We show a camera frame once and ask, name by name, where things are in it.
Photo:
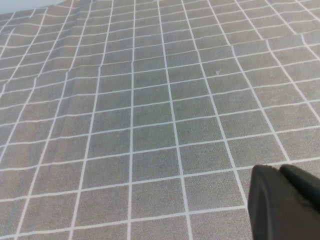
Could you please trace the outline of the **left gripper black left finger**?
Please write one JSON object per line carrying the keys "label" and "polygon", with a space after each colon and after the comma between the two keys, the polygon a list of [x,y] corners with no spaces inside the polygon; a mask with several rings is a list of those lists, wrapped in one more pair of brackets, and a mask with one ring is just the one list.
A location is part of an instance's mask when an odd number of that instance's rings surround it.
{"label": "left gripper black left finger", "polygon": [[320,213],[286,214],[279,209],[280,172],[255,165],[251,171],[248,214],[254,240],[318,240]]}

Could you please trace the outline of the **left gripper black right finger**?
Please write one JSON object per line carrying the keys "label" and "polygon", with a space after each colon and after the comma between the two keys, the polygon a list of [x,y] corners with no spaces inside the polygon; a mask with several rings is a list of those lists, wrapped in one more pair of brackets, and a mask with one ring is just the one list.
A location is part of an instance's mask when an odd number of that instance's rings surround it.
{"label": "left gripper black right finger", "polygon": [[279,173],[279,209],[286,214],[319,214],[320,179],[291,164],[283,164]]}

